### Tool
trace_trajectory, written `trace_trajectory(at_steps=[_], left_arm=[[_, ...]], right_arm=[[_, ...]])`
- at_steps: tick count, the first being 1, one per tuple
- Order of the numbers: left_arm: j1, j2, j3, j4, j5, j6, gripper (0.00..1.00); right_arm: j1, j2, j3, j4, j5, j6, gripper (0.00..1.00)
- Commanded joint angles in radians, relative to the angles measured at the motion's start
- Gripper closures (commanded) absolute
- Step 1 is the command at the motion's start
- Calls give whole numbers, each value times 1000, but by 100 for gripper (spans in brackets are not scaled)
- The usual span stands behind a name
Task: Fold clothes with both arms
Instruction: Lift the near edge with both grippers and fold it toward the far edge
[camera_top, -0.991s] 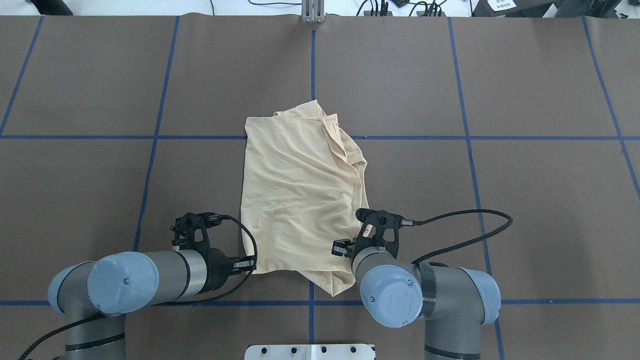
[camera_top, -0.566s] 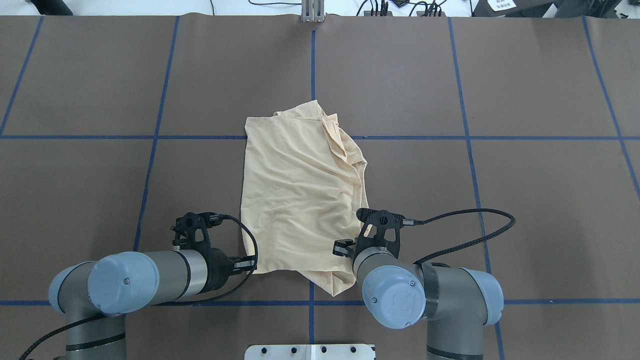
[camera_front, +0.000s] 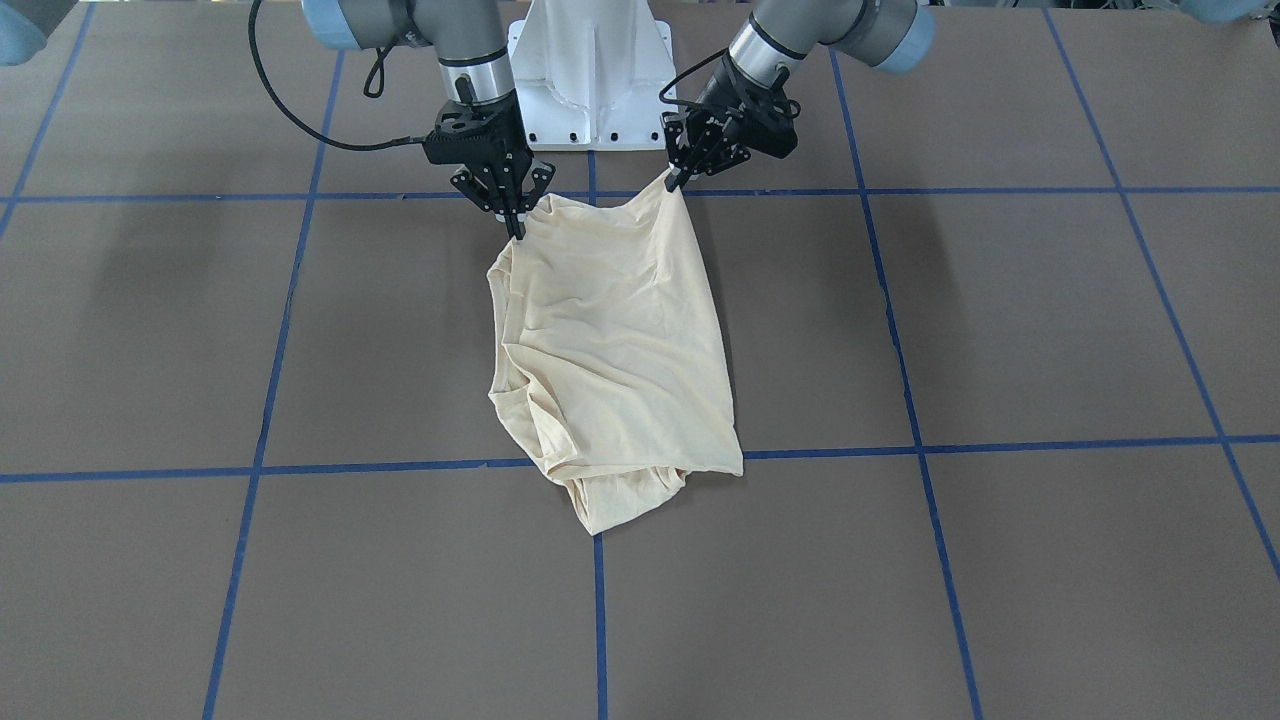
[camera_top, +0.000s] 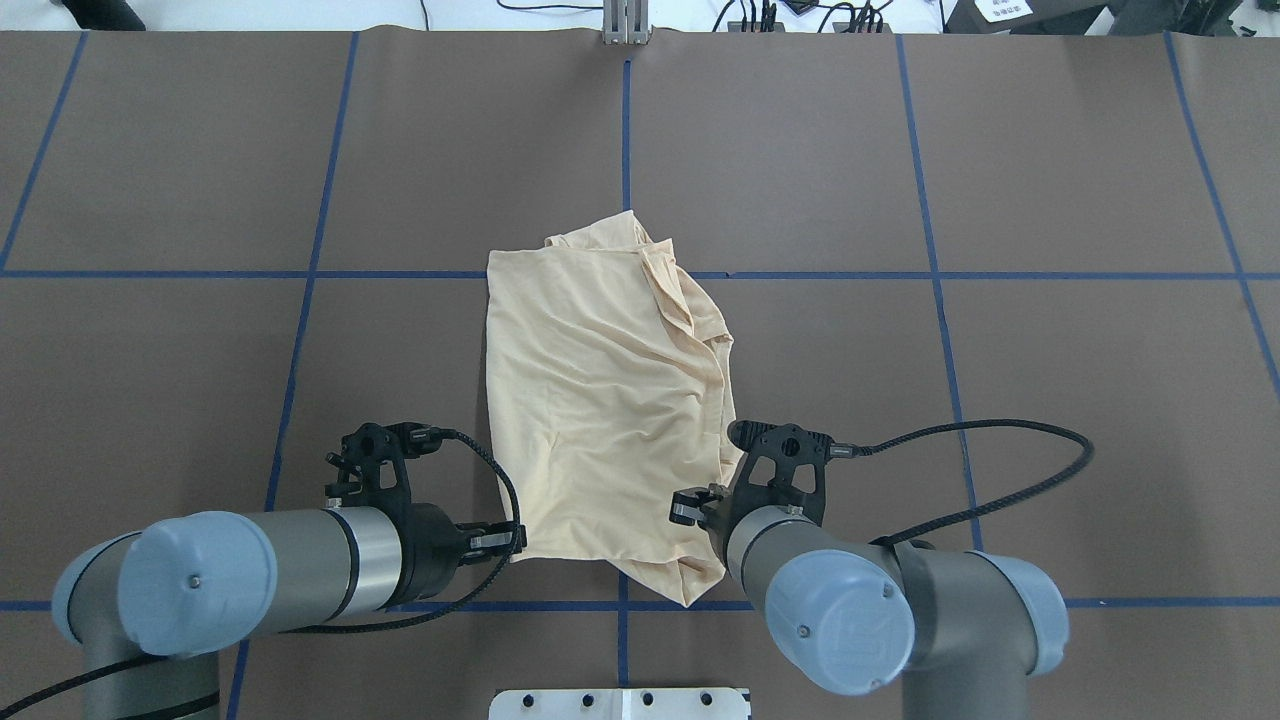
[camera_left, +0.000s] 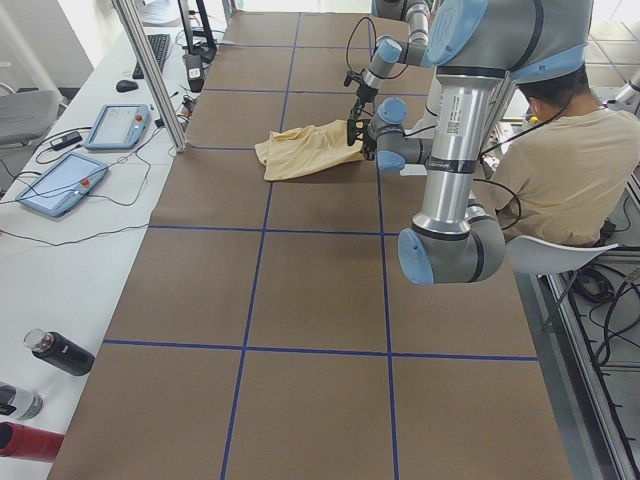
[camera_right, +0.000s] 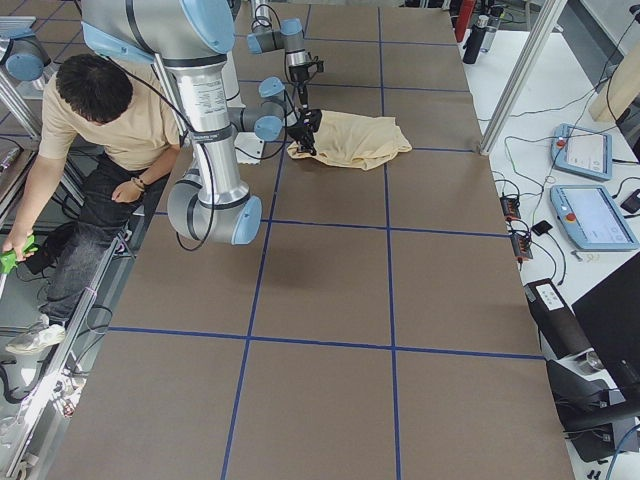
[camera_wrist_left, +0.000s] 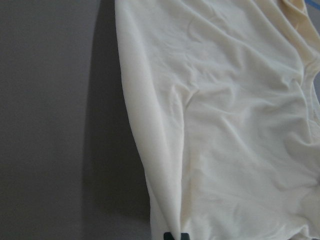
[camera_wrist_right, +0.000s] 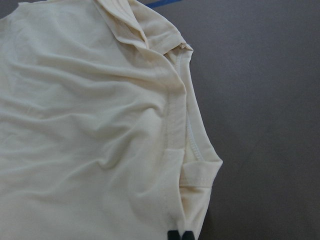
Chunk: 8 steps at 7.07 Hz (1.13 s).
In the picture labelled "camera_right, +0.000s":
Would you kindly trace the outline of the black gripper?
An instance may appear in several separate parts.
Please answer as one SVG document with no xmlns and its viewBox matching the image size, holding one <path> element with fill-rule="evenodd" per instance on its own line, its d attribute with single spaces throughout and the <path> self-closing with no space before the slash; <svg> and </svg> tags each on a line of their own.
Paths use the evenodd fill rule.
<svg viewBox="0 0 640 480">
<path fill-rule="evenodd" d="M 291 83 L 297 88 L 300 108 L 308 109 L 309 101 L 306 84 L 310 79 L 309 66 L 307 64 L 290 66 L 289 75 Z"/>
<path fill-rule="evenodd" d="M 297 143 L 300 154 L 315 156 L 317 150 L 314 140 L 314 125 L 311 121 L 298 119 L 294 124 L 288 125 L 287 135 Z"/>
</svg>

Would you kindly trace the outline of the black monitor arm base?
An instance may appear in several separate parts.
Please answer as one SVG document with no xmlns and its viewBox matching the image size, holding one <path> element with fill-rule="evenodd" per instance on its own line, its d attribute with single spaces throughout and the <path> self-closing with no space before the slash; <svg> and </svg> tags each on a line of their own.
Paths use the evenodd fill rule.
<svg viewBox="0 0 640 480">
<path fill-rule="evenodd" d="M 639 451 L 639 435 L 627 432 L 639 424 L 637 389 L 587 380 L 555 360 L 546 362 L 546 371 L 563 430 L 582 461 Z"/>
</svg>

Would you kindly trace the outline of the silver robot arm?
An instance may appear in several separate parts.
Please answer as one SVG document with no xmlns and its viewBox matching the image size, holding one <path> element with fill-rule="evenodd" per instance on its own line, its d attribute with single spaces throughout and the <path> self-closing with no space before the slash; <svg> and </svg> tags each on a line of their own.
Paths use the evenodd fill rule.
<svg viewBox="0 0 640 480">
<path fill-rule="evenodd" d="M 300 105 L 307 108 L 307 83 L 313 62 L 304 45 L 301 21 L 298 18 L 280 20 L 268 1 L 251 1 L 251 8 L 251 32 L 247 35 L 249 52 L 258 55 L 283 50 L 288 80 L 297 92 Z"/>
<path fill-rule="evenodd" d="M 227 1 L 85 1 L 85 43 L 110 59 L 153 64 L 193 146 L 194 161 L 169 194 L 174 230 L 189 239 L 246 245 L 259 230 L 262 204 L 242 181 L 235 139 L 252 132 L 271 142 L 286 133 L 305 153 L 314 152 L 314 134 L 322 114 L 308 106 L 311 68 L 323 69 L 304 46 L 299 19 L 269 26 L 269 6 L 254 4 L 256 31 L 250 52 L 282 50 L 300 104 L 287 100 L 276 77 L 259 86 L 261 104 L 234 107 L 226 92 L 235 82 L 228 57 L 235 43 L 233 8 Z"/>
</svg>

